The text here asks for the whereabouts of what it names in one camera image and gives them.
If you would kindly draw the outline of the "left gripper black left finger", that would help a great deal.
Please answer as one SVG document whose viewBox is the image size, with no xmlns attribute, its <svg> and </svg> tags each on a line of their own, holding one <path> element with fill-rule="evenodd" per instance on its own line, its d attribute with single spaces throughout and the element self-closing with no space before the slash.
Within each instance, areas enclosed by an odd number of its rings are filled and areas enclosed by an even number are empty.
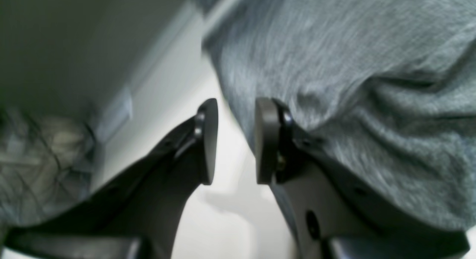
<svg viewBox="0 0 476 259">
<path fill-rule="evenodd" d="M 5 247 L 40 259 L 169 259 L 187 200 L 213 182 L 218 127 L 210 98 L 79 205 L 11 229 Z"/>
</svg>

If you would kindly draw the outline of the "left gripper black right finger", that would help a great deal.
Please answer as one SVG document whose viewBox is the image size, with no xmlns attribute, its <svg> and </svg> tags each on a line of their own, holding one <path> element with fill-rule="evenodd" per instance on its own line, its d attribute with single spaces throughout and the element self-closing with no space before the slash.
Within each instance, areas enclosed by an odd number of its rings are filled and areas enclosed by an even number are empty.
<svg viewBox="0 0 476 259">
<path fill-rule="evenodd" d="M 460 259 L 470 250 L 465 232 L 418 220 L 328 156 L 279 100 L 255 100 L 255 162 L 303 259 Z"/>
</svg>

